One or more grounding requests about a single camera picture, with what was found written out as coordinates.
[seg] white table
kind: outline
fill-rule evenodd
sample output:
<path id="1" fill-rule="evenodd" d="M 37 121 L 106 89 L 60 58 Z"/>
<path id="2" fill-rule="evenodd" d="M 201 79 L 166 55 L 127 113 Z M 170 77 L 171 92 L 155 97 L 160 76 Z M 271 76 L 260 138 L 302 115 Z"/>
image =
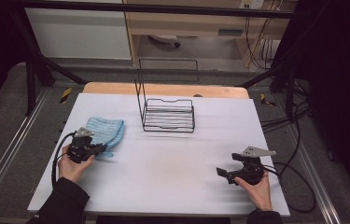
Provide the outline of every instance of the white table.
<path id="1" fill-rule="evenodd" d="M 183 96 L 156 96 L 187 99 Z M 124 119 L 125 133 L 110 161 L 95 161 L 79 185 L 91 199 L 94 215 L 237 217 L 255 209 L 247 193 L 216 173 L 242 168 L 231 159 L 247 146 L 267 148 L 252 100 L 190 98 L 195 106 L 194 133 L 143 132 L 135 95 L 81 93 L 63 129 L 85 126 L 89 117 Z M 47 165 L 28 210 L 37 211 L 51 193 Z M 262 163 L 273 165 L 270 157 Z M 283 192 L 270 175 L 273 209 L 289 216 Z"/>

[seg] dish rack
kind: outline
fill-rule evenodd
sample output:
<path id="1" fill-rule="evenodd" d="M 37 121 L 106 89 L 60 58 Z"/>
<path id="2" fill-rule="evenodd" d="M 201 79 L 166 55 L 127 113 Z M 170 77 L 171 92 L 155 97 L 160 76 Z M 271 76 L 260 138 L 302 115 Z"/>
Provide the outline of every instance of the dish rack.
<path id="1" fill-rule="evenodd" d="M 145 79 L 146 72 L 153 72 L 155 75 L 160 71 L 163 74 L 172 74 L 174 71 L 183 73 L 189 69 L 143 69 L 142 61 L 157 62 L 193 62 L 192 78 L 188 80 L 180 79 Z M 198 63 L 195 60 L 139 60 L 137 79 L 134 81 L 136 87 L 137 101 L 139 104 L 140 118 L 142 120 L 143 130 L 145 132 L 170 132 L 170 133 L 193 133 L 195 130 L 195 108 L 190 99 L 165 100 L 162 98 L 147 98 L 145 82 L 163 83 L 163 82 L 190 82 L 198 81 Z"/>

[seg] cable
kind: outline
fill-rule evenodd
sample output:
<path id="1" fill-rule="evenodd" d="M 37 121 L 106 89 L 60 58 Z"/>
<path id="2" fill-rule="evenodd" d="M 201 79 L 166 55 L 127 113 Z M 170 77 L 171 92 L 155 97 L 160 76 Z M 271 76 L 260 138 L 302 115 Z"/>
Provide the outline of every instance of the cable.
<path id="1" fill-rule="evenodd" d="M 273 164 L 275 165 L 286 165 L 283 162 L 274 162 Z M 290 170 L 292 170 L 297 176 L 300 177 L 300 179 L 306 184 L 306 186 L 308 187 L 308 189 L 311 191 L 312 193 L 312 198 L 313 198 L 313 204 L 312 207 L 310 209 L 307 210 L 301 210 L 299 208 L 295 208 L 294 206 L 290 205 L 289 203 L 287 203 L 288 207 L 290 207 L 291 209 L 293 209 L 294 211 L 300 212 L 300 213 L 310 213 L 312 211 L 315 210 L 316 208 L 316 204 L 317 204 L 317 199 L 316 199 L 316 195 L 314 190 L 312 189 L 312 186 L 308 183 L 308 181 L 302 176 L 302 174 L 300 172 L 298 172 L 294 167 L 292 167 L 291 165 L 287 165 L 287 168 L 289 168 Z"/>
<path id="2" fill-rule="evenodd" d="M 56 165 L 58 164 L 58 159 L 63 156 L 64 154 L 62 154 L 60 157 L 58 157 L 59 151 L 62 148 L 63 142 L 64 140 L 66 140 L 66 138 L 68 138 L 69 136 L 74 136 L 76 134 L 76 132 L 73 133 L 69 133 L 67 134 L 61 141 L 61 143 L 58 145 L 58 147 L 56 148 L 56 152 L 55 152 L 55 157 L 53 158 L 53 162 L 52 162 L 52 173 L 51 173 L 51 183 L 52 183 L 52 187 L 55 187 L 56 184 Z"/>
<path id="3" fill-rule="evenodd" d="M 294 167 L 292 167 L 291 165 L 289 165 L 292 160 L 294 159 L 295 155 L 297 154 L 298 150 L 299 150 L 299 147 L 300 147 L 300 142 L 301 142 L 301 131 L 300 131 L 300 124 L 299 124 L 299 119 L 302 118 L 305 114 L 308 113 L 309 111 L 309 106 L 304 106 L 304 107 L 301 107 L 302 105 L 305 105 L 307 104 L 306 101 L 300 103 L 297 105 L 296 107 L 296 110 L 295 110 L 295 115 L 294 115 L 294 118 L 295 118 L 295 123 L 296 123 L 296 128 L 297 128 L 297 132 L 298 132 L 298 136 L 297 136 L 297 143 L 296 143 L 296 147 L 292 153 L 292 155 L 290 156 L 290 158 L 288 159 L 288 161 L 286 163 L 284 162 L 274 162 L 273 164 L 279 164 L 279 165 L 283 165 L 283 169 L 281 170 L 281 172 L 277 172 L 277 170 L 275 169 L 276 172 L 274 172 L 273 170 L 271 169 L 267 169 L 266 167 L 264 167 L 265 170 L 275 174 L 278 176 L 278 179 L 279 179 L 279 183 L 280 185 L 282 186 L 282 177 L 283 177 L 283 173 L 285 172 L 285 170 L 287 168 L 289 168 L 290 170 L 292 170 L 296 175 L 298 175 L 301 180 L 306 184 L 306 186 L 308 187 L 308 189 L 312 192 L 312 197 L 313 197 L 313 204 L 312 204 L 312 207 L 309 208 L 309 209 L 306 209 L 306 210 L 302 210 L 302 209 L 299 209 L 299 208 L 296 208 L 294 206 L 292 206 L 291 204 L 287 203 L 288 207 L 291 208 L 292 210 L 294 211 L 297 211 L 297 212 L 300 212 L 300 213 L 310 213 L 312 211 L 315 210 L 315 207 L 316 207 L 316 204 L 317 204 L 317 200 L 315 198 L 315 192 L 313 190 L 313 188 L 311 187 L 311 185 L 308 183 L 308 181 L 301 175 L 300 172 L 298 172 Z M 272 119 L 272 120 L 265 120 L 265 121 L 262 121 L 261 123 L 263 122 L 266 122 L 266 124 L 264 125 L 261 125 L 263 128 L 266 127 L 266 129 L 269 129 L 271 127 L 274 127 L 274 126 L 277 126 L 278 124 L 282 124 L 281 126 L 279 127 L 276 127 L 275 129 L 273 130 L 269 130 L 269 132 L 272 132 L 274 130 L 277 130 L 283 126 L 286 126 L 290 123 L 290 120 L 288 119 L 288 117 L 285 117 L 283 119 Z"/>

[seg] blue towel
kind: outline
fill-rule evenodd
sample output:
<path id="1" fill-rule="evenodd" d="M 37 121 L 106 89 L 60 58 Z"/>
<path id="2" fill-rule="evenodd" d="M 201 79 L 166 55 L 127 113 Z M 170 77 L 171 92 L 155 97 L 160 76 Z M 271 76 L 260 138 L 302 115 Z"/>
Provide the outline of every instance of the blue towel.
<path id="1" fill-rule="evenodd" d="M 111 149 L 121 140 L 124 133 L 124 121 L 122 119 L 103 119 L 91 117 L 87 122 L 87 129 L 94 132 L 92 144 L 104 144 L 107 146 L 105 152 L 97 158 L 113 157 Z"/>

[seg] human hand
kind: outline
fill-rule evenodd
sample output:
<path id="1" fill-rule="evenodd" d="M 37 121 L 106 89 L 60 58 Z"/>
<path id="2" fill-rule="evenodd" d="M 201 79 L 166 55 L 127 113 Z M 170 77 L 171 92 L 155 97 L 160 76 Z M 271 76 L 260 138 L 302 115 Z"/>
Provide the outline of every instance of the human hand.
<path id="1" fill-rule="evenodd" d="M 249 185 L 240 177 L 234 178 L 235 182 L 244 188 L 250 196 L 253 204 L 261 211 L 272 211 L 271 189 L 268 178 L 268 171 L 264 170 L 264 175 L 257 185 Z"/>
<path id="2" fill-rule="evenodd" d="M 69 145 L 62 148 L 65 155 L 58 161 L 59 177 L 64 177 L 73 183 L 77 183 L 84 171 L 92 164 L 94 156 L 90 156 L 85 162 L 75 163 L 66 154 L 68 149 Z"/>

